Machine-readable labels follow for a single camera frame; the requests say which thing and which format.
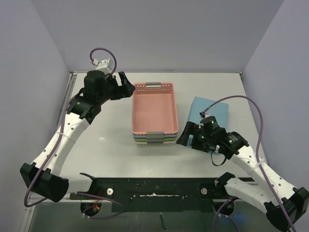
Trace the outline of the pink plastic basket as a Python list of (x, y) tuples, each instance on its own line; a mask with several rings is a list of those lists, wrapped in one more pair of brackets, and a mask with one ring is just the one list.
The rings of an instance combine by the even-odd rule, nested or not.
[(178, 114), (172, 82), (135, 83), (132, 96), (132, 132), (177, 134)]

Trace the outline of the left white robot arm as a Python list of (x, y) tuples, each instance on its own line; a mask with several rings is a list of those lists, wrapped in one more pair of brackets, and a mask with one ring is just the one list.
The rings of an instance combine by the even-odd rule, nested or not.
[(121, 84), (112, 74), (99, 70), (89, 71), (84, 78), (84, 87), (74, 95), (64, 108), (60, 126), (41, 154), (30, 164), (20, 168), (27, 186), (24, 205), (30, 207), (28, 197), (34, 192), (44, 200), (59, 202), (66, 194), (82, 193), (92, 199), (98, 194), (98, 186), (92, 177), (61, 177), (63, 164), (78, 138), (91, 125), (107, 101), (129, 98), (135, 91), (124, 72), (119, 72)]

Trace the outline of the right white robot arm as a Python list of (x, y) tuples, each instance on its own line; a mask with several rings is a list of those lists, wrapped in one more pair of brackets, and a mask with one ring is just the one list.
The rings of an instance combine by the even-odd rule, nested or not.
[(244, 170), (258, 185), (254, 187), (226, 172), (215, 180), (219, 197), (233, 196), (261, 210), (281, 232), (291, 229), (306, 212), (309, 192), (284, 180), (261, 158), (237, 132), (226, 132), (214, 116), (199, 124), (188, 121), (177, 144), (202, 152), (224, 155), (226, 160)]

